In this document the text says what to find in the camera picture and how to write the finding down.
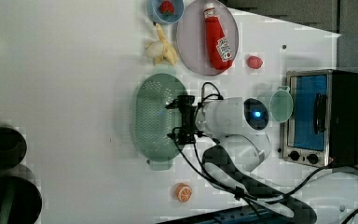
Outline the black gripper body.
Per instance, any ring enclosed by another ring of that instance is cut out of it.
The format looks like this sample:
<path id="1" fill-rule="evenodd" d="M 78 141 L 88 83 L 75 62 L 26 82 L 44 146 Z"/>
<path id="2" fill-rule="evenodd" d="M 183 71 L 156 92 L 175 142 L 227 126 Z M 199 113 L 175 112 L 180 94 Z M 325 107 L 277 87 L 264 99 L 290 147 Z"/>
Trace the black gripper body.
<path id="1" fill-rule="evenodd" d="M 194 144 L 196 139 L 194 135 L 198 132 L 196 127 L 196 110 L 193 105 L 195 97 L 193 95 L 179 95 L 178 108 L 181 113 L 181 126 L 178 133 L 178 144 Z"/>

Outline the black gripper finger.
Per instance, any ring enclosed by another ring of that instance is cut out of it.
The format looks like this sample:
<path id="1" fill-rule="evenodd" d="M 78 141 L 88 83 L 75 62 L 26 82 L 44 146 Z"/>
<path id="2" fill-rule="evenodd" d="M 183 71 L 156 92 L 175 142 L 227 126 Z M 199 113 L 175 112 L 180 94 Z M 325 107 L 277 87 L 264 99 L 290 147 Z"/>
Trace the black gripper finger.
<path id="1" fill-rule="evenodd" d="M 184 129 L 182 127 L 175 127 L 170 133 L 167 134 L 172 140 L 183 140 L 184 139 Z"/>
<path id="2" fill-rule="evenodd" d="M 174 99 L 171 103 L 165 106 L 166 109 L 178 109 L 180 107 L 180 100 Z"/>

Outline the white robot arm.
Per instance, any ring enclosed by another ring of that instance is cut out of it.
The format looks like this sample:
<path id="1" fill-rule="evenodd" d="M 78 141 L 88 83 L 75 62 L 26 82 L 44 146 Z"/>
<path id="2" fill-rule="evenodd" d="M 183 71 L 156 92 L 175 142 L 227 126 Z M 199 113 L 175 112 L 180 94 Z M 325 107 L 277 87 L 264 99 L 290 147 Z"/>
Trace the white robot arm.
<path id="1" fill-rule="evenodd" d="M 287 208 L 283 218 L 290 224 L 315 224 L 317 215 L 294 192 L 283 193 L 250 176 L 270 154 L 271 143 L 264 129 L 269 123 L 268 110 L 260 101 L 217 97 L 203 99 L 197 105 L 192 95 L 180 95 L 165 106 L 177 109 L 182 124 L 172 128 L 168 136 L 179 151 L 184 145 L 195 145 L 198 137 L 208 137 L 214 145 L 196 150 L 198 166 L 193 170 L 214 187 L 277 213 Z"/>

